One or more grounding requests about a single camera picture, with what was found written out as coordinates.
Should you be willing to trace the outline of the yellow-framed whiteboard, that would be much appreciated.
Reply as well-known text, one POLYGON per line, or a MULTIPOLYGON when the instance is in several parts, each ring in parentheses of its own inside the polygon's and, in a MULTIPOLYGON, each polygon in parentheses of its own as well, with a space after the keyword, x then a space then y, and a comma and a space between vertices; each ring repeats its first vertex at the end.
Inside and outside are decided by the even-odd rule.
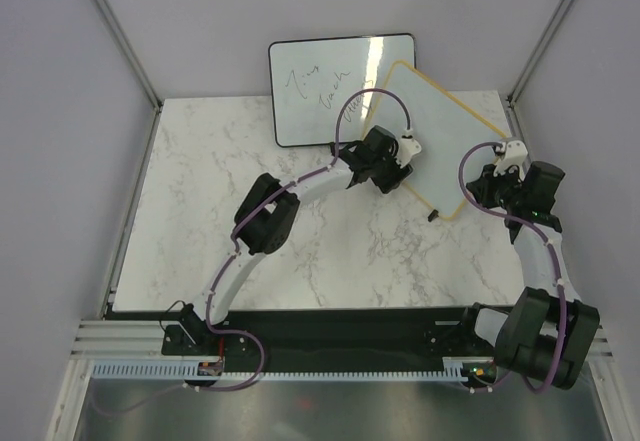
POLYGON ((387 95, 366 95, 361 134, 379 125, 400 136, 410 118, 422 150, 412 159, 413 173, 404 185, 440 218, 454 219, 466 203, 458 184, 462 157, 473 146, 508 134, 403 60, 368 61, 365 80, 396 94, 407 109, 387 95))

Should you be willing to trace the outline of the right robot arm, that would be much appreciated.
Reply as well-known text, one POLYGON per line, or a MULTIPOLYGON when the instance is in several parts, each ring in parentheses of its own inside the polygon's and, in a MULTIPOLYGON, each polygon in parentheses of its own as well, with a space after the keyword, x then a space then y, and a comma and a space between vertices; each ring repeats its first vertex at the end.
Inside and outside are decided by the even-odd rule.
POLYGON ((475 207, 503 219, 526 285, 508 314, 481 309, 457 342, 469 355, 492 345, 496 364, 536 393, 574 386, 600 325, 599 311, 580 300, 562 268, 562 225, 552 208, 564 176, 546 162, 527 172, 487 164, 464 185, 475 207))

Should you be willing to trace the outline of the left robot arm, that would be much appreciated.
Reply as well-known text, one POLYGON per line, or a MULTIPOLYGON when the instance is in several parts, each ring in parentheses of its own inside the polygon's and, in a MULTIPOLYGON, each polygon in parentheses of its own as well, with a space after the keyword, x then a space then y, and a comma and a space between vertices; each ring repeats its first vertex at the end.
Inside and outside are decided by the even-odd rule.
POLYGON ((421 153, 411 128, 395 136, 378 125, 361 141, 331 147, 334 157, 325 166, 286 182, 264 173, 252 185, 234 217, 231 252, 199 297, 180 312, 184 343, 194 353, 216 349, 215 326, 225 320, 255 267, 285 244, 302 206, 367 181, 387 194, 413 172, 411 161, 421 153))

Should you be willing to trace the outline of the black-framed whiteboard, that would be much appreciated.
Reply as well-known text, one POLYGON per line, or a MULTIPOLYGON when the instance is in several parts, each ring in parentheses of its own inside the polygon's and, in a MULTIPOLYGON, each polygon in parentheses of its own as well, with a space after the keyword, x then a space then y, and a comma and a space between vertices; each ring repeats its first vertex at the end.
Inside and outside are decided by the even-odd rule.
POLYGON ((416 61, 409 33, 277 41, 268 48, 274 136, 280 147, 360 138, 374 95, 394 62, 416 61))

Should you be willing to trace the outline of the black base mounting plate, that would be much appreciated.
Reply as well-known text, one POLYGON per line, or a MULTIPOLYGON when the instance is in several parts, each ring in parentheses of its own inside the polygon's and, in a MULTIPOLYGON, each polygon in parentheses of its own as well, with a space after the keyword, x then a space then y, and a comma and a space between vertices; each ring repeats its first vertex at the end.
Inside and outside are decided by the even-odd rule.
POLYGON ((494 309, 469 307, 232 311, 213 334, 178 311, 110 313, 115 321, 157 321, 167 356, 224 357, 230 372, 259 361, 267 372, 424 369, 445 357, 491 357, 511 367, 541 368, 556 339, 557 306, 536 302, 494 309))

